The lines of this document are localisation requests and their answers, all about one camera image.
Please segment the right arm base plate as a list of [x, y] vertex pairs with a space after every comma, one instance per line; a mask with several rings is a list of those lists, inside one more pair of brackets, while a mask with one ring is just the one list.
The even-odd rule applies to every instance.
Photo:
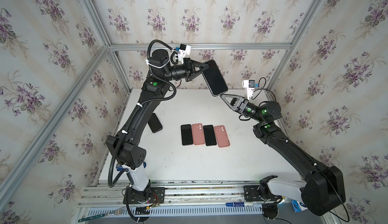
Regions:
[[243, 189], [244, 199], [248, 202], [280, 203], [283, 200], [281, 196], [272, 194], [265, 184], [245, 185]]

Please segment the black phone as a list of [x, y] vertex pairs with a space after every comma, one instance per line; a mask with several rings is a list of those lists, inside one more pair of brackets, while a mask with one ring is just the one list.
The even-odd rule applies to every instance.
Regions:
[[193, 145], [193, 133], [192, 133], [192, 125], [186, 124], [186, 125], [181, 125], [181, 140], [182, 140], [182, 145], [187, 146], [187, 145]]
[[208, 67], [202, 72], [211, 94], [217, 97], [228, 91], [227, 83], [214, 60], [204, 62]]
[[155, 113], [152, 113], [150, 116], [148, 120], [148, 126], [150, 127], [152, 133], [157, 133], [163, 130], [163, 126]]

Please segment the blue marker pen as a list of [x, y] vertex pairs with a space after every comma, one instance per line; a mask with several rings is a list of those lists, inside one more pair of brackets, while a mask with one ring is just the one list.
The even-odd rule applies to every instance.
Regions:
[[254, 204], [251, 202], [229, 202], [226, 203], [226, 207], [248, 207], [253, 206]]

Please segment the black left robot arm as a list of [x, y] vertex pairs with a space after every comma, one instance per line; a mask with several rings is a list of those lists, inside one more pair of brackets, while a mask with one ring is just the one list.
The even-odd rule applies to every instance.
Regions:
[[173, 81], [191, 81], [209, 69], [206, 63], [190, 58], [184, 58], [180, 65], [171, 65], [171, 57], [175, 54], [174, 49], [147, 51], [145, 62], [149, 71], [139, 100], [123, 127], [115, 136], [108, 136], [106, 139], [106, 145], [112, 155], [108, 170], [110, 188], [116, 185], [124, 173], [138, 173], [143, 167], [146, 150], [139, 147], [142, 133], [159, 104], [175, 97], [177, 88]]

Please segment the pink phone case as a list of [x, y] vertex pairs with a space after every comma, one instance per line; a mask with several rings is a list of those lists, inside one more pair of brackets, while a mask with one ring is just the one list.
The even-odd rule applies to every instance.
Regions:
[[205, 134], [202, 124], [193, 124], [192, 125], [192, 135], [193, 135], [193, 144], [194, 145], [204, 145]]
[[229, 141], [225, 126], [223, 125], [215, 126], [214, 133], [215, 133], [218, 147], [225, 148], [230, 146], [230, 141]]

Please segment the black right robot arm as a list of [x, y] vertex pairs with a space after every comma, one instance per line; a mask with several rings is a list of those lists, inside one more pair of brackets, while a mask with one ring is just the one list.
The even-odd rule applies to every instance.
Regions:
[[248, 192], [247, 201], [256, 198], [264, 200], [265, 207], [276, 205], [282, 197], [303, 203], [308, 210], [322, 216], [336, 207], [344, 205], [346, 200], [344, 177], [336, 166], [327, 166], [315, 159], [275, 124], [282, 117], [280, 104], [266, 101], [257, 106], [248, 99], [231, 94], [222, 94], [221, 99], [234, 112], [253, 119], [253, 133], [265, 145], [279, 153], [302, 177], [302, 181], [285, 181], [276, 175], [260, 180], [254, 193]]

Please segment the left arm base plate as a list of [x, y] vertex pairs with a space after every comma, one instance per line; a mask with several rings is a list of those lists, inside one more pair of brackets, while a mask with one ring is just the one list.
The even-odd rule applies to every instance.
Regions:
[[144, 191], [126, 188], [123, 204], [162, 204], [164, 203], [165, 190], [163, 187], [146, 187]]

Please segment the green ruler strip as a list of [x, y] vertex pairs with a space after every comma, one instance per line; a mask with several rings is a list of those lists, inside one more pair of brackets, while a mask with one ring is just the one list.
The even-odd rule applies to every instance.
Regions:
[[102, 213], [102, 214], [97, 214], [97, 215], [94, 215], [94, 216], [89, 216], [89, 217], [81, 218], [77, 222], [78, 223], [82, 223], [82, 222], [87, 222], [87, 221], [91, 221], [91, 220], [100, 219], [100, 218], [107, 217], [107, 216], [117, 216], [119, 214], [120, 214], [119, 210], [111, 211], [111, 212], [107, 212], [107, 213]]

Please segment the blue white box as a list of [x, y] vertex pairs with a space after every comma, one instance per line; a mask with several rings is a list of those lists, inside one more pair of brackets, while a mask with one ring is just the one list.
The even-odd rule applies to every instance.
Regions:
[[291, 204], [295, 213], [299, 213], [308, 209], [302, 202], [297, 200], [292, 200]]

